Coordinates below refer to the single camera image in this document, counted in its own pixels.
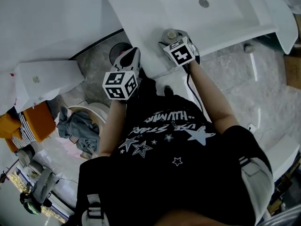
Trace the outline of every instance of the orange towel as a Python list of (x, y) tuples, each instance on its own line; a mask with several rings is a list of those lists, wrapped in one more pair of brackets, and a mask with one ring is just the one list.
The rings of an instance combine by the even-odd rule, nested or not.
[(0, 138), (11, 139), (12, 135), (22, 139), (19, 128), (21, 122), (12, 118), (8, 113), (0, 117)]
[(13, 141), (11, 139), (5, 139), (6, 140), (6, 143), (9, 147), (9, 149), (11, 150), (12, 153), (15, 153), (18, 148), (16, 147), (16, 145), (13, 143)]
[(23, 113), (37, 142), (42, 142), (55, 130), (55, 122), (45, 101)]

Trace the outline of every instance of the black t-shirt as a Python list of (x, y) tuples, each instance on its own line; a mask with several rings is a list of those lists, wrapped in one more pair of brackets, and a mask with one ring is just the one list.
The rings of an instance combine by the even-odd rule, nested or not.
[(123, 140), (111, 157), (81, 166), (78, 202), (85, 200), (82, 175), (92, 170), (85, 184), (98, 191), (110, 226), (151, 226), (177, 209), (254, 225), (242, 157), (260, 158), (270, 168), (245, 128), (233, 126), (220, 135), (194, 103), (179, 96), (137, 99), (127, 107)]

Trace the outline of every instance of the striped cloth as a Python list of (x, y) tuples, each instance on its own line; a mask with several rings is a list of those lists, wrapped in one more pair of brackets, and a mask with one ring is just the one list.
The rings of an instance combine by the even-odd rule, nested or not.
[(27, 120), (24, 117), (23, 112), (18, 113), (18, 118), (22, 124), (20, 127), (20, 131), (22, 134), (22, 140), (19, 138), (12, 136), (11, 140), (16, 145), (17, 148), (21, 149), (27, 145), (29, 145), (31, 142), (36, 141), (36, 138), (34, 137), (32, 131), (30, 130), (30, 127), (27, 123)]

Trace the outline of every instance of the gray cloth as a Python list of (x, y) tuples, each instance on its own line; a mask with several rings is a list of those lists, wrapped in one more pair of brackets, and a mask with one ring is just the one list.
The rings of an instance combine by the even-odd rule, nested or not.
[(59, 123), (56, 126), (61, 138), (77, 137), (78, 149), (92, 156), (91, 150), (97, 152), (99, 146), (99, 127), (92, 124), (86, 111), (76, 111), (67, 118), (67, 109), (61, 107)]
[(38, 203), (43, 204), (54, 186), (55, 179), (52, 171), (49, 168), (45, 168), (39, 180), (32, 187), (31, 193)]

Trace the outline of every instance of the drain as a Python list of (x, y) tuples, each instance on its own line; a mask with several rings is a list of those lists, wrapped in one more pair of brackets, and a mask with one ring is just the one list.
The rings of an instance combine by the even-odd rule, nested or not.
[(207, 0), (199, 0), (198, 3), (199, 3), (203, 8), (209, 7), (209, 2), (208, 2)]

